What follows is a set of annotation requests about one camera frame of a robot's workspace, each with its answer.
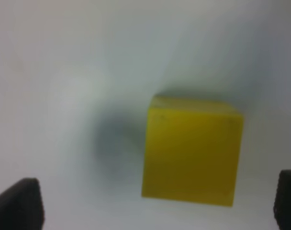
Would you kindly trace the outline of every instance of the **cube front face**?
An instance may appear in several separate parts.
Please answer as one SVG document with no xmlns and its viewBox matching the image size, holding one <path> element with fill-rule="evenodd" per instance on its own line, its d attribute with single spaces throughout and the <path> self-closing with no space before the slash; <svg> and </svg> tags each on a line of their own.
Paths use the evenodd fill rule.
<svg viewBox="0 0 291 230">
<path fill-rule="evenodd" d="M 238 113 L 150 108 L 142 196 L 231 206 L 242 129 Z"/>
</svg>

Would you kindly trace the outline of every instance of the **white surface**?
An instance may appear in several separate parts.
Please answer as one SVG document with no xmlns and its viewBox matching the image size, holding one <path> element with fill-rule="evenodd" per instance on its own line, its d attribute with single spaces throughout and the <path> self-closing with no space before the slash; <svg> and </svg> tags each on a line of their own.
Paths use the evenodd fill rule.
<svg viewBox="0 0 291 230">
<path fill-rule="evenodd" d="M 140 197 L 158 92 L 246 114 L 233 208 Z M 45 230 L 277 230 L 291 168 L 291 0 L 0 0 L 0 192 L 41 182 Z"/>
</svg>

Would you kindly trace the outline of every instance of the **block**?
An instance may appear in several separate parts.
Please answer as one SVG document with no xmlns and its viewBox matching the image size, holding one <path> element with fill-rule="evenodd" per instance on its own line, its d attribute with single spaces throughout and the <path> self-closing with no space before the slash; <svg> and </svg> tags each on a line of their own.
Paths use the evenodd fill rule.
<svg viewBox="0 0 291 230">
<path fill-rule="evenodd" d="M 226 103 L 155 97 L 142 196 L 232 206 L 243 123 Z"/>
</svg>

